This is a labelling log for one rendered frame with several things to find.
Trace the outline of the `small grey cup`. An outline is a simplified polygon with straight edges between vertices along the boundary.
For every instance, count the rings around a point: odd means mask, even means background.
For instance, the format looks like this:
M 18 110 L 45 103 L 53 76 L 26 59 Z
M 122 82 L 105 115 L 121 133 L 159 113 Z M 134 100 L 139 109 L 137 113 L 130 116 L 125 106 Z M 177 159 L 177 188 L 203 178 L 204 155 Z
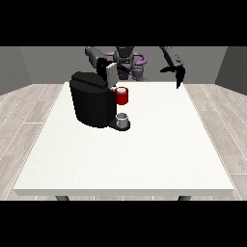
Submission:
M 119 113 L 116 115 L 117 127 L 125 128 L 128 125 L 128 116 L 126 113 Z

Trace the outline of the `red pod holder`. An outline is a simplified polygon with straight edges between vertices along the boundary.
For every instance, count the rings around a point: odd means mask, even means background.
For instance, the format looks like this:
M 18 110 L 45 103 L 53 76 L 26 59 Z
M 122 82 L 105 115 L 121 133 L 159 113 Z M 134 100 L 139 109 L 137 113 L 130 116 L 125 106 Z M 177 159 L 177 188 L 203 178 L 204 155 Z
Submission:
M 126 88 L 126 92 L 123 94 L 118 93 L 117 89 L 115 90 L 116 103 L 119 105 L 127 104 L 128 103 L 128 88 Z

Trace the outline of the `black coffee machine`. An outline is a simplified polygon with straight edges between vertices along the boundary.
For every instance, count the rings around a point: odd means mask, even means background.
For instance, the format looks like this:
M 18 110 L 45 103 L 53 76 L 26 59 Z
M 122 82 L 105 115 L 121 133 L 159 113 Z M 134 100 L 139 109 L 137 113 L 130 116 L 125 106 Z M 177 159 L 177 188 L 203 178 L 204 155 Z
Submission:
M 97 73 L 76 72 L 69 81 L 76 118 L 79 122 L 97 128 L 112 127 L 119 131 L 130 129 L 117 127 L 115 90 Z

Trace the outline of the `pale grey machine lid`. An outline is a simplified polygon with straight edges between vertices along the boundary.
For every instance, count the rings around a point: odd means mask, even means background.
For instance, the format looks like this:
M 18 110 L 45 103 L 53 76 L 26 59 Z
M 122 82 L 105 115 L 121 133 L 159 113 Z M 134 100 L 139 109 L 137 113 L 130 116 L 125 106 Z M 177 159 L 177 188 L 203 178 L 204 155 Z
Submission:
M 106 74 L 107 74 L 108 87 L 109 88 L 114 87 L 118 83 L 117 64 L 111 63 L 109 66 L 107 66 Z

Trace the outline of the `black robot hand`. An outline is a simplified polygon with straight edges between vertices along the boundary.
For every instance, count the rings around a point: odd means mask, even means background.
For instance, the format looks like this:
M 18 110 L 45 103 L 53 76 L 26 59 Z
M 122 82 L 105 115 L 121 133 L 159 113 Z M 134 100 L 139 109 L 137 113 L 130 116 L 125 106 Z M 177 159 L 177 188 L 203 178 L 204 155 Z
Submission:
M 185 75 L 185 68 L 183 66 L 179 67 L 166 67 L 161 70 L 161 72 L 174 72 L 176 74 L 177 88 L 183 82 Z
M 106 68 L 111 64 L 110 61 L 108 61 L 105 58 L 98 58 L 96 63 L 96 72 L 99 76 L 101 76 L 103 79 L 107 78 Z

